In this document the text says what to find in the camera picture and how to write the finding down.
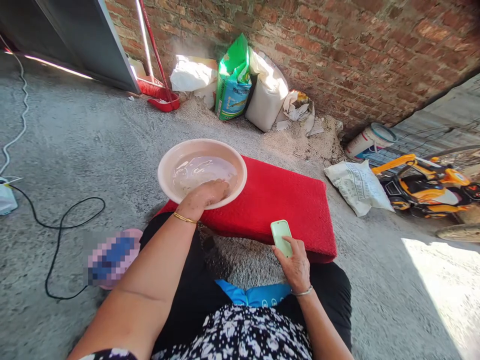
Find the black pants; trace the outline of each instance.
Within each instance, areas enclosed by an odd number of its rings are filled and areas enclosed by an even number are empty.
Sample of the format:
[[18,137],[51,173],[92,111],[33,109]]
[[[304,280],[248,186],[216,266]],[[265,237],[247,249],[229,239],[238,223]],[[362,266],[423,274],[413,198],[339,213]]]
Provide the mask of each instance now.
[[[150,221],[140,239],[140,251],[170,215],[172,212],[162,213]],[[347,275],[333,262],[315,263],[310,265],[310,282],[335,329],[348,349],[351,350],[351,286]],[[204,320],[209,314],[231,303],[230,298],[217,285],[213,275],[208,271],[204,261],[200,234],[195,231],[170,314],[158,336],[153,353],[173,345],[189,344],[200,333]],[[274,308],[293,322],[306,326],[295,296],[288,295]]]

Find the hand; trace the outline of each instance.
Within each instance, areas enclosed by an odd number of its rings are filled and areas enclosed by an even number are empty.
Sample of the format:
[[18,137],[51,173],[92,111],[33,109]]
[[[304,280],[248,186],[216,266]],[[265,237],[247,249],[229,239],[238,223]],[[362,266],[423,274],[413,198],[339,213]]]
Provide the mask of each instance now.
[[186,218],[198,221],[205,207],[225,199],[229,190],[230,184],[222,179],[204,182],[185,196],[176,212]]
[[293,255],[285,257],[284,253],[276,246],[271,249],[280,262],[283,273],[294,294],[306,292],[310,287],[310,262],[302,240],[296,240],[290,236],[282,236],[290,243]]

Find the silver bracelet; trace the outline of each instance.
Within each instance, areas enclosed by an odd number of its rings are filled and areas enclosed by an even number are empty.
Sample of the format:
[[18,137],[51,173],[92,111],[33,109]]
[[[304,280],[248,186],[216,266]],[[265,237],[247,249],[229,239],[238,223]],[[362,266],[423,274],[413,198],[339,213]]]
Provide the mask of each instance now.
[[299,296],[304,296],[304,295],[310,294],[310,293],[312,292],[313,288],[314,288],[314,287],[313,287],[312,285],[310,285],[310,287],[309,287],[306,291],[304,291],[304,292],[300,292],[300,293],[298,293],[298,294],[294,293],[294,292],[291,291],[291,290],[290,290],[290,292],[291,292],[292,295],[295,295],[296,297],[299,297]]

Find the floral shirt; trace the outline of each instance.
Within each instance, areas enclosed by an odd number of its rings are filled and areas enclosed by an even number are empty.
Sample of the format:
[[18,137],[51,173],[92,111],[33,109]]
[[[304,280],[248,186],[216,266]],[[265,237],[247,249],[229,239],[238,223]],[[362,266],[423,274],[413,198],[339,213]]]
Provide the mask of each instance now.
[[[226,305],[206,317],[201,333],[190,344],[176,345],[152,355],[152,360],[187,359],[311,359],[303,326],[271,307]],[[137,360],[123,349],[96,352],[81,360]]]

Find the red broom handle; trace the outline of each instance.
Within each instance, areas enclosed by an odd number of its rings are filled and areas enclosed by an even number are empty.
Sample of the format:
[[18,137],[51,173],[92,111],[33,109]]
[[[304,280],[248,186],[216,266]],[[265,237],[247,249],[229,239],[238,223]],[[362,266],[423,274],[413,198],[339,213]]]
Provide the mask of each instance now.
[[168,98],[168,101],[171,103],[172,96],[170,94],[169,84],[167,83],[167,78],[165,77],[165,74],[164,74],[164,68],[162,67],[162,62],[160,61],[159,51],[157,50],[157,45],[155,44],[154,33],[152,32],[152,28],[150,27],[149,18],[147,16],[147,10],[145,10],[144,0],[139,0],[139,1],[141,5],[141,10],[143,12],[143,19],[145,21],[145,26],[146,26],[146,29],[148,30],[148,35],[150,36],[151,46],[153,47],[153,52],[155,54],[156,63],[158,65],[158,68],[160,69],[161,79],[163,80],[163,86],[165,86],[165,89],[166,89],[166,96]]

